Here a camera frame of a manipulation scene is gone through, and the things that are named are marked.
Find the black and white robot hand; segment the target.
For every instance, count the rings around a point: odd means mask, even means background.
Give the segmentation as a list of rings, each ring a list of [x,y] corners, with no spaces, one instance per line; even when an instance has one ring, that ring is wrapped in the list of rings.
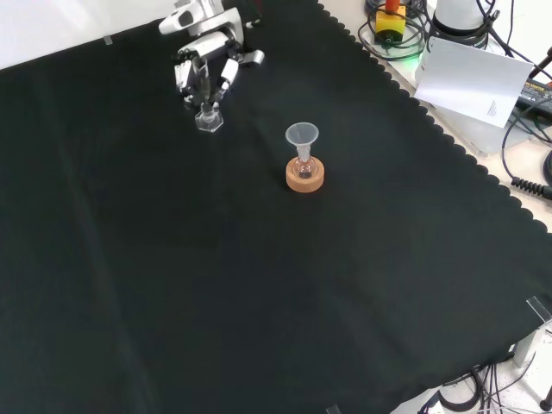
[[[187,109],[217,107],[244,66],[260,65],[265,54],[246,46],[246,31],[258,28],[262,15],[244,22],[236,7],[222,1],[178,1],[159,24],[163,35],[178,32],[191,40],[173,57],[176,90]]]

